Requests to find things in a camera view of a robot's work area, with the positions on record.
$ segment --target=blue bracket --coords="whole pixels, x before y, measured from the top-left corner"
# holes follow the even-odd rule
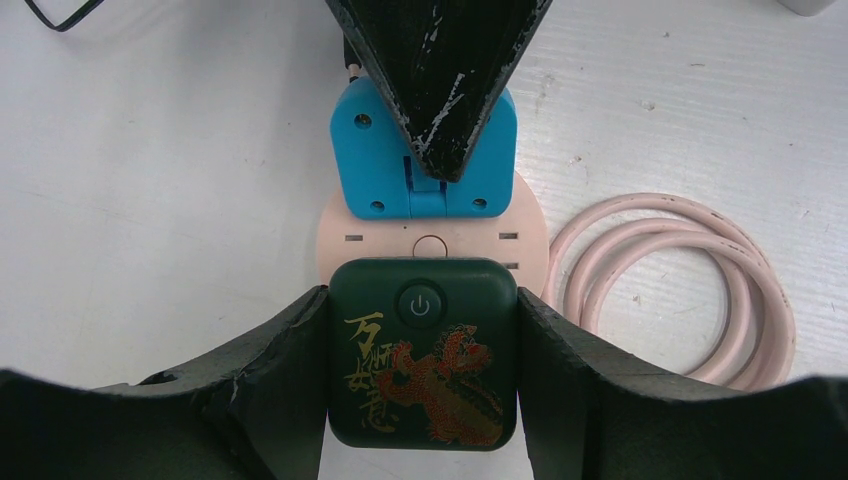
[[[498,99],[462,180],[424,174],[374,82],[361,77],[330,121],[342,191],[364,220],[496,217],[512,200],[518,119],[509,92]]]

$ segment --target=pink circular base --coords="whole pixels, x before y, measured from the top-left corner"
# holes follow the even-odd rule
[[[505,265],[520,287],[542,294],[548,274],[548,228],[542,208],[517,173],[509,208],[497,218],[361,220],[353,216],[339,190],[330,199],[318,225],[316,256],[321,282],[357,258],[412,257],[442,253],[448,257],[488,258]]]

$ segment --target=scratched black paint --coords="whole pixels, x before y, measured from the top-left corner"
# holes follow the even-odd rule
[[[326,0],[421,168],[462,177],[552,0]]]

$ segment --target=small round hole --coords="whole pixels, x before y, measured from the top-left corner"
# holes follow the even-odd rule
[[[363,130],[365,130],[366,128],[371,128],[371,117],[365,115],[364,113],[360,113],[359,115],[353,117],[353,124]]]

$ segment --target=white surface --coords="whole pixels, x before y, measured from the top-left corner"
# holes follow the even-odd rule
[[[0,365],[135,382],[316,283],[340,39],[317,0],[112,0],[64,36],[0,3]],[[848,2],[805,19],[773,0],[555,0],[510,83],[551,235],[614,194],[706,203],[781,275],[793,376],[848,374],[845,45]],[[718,335],[720,287],[699,256],[651,256],[602,333],[683,369]],[[471,455],[328,435],[322,478],[528,479],[522,440]]]

